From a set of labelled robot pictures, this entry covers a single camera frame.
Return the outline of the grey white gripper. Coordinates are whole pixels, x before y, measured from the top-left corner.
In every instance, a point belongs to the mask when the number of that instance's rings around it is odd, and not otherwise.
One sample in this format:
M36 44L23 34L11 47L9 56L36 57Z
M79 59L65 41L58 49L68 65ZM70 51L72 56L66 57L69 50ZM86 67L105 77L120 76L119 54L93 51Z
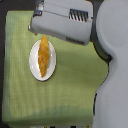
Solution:
M88 0L35 0L28 30L87 45L92 21L93 5Z

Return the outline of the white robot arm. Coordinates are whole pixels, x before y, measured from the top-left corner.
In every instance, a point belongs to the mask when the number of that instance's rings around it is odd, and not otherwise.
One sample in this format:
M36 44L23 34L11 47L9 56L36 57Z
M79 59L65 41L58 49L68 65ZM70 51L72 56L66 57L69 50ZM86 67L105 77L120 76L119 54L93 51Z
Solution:
M28 30L86 45L108 62L92 128L128 128L128 0L35 0Z

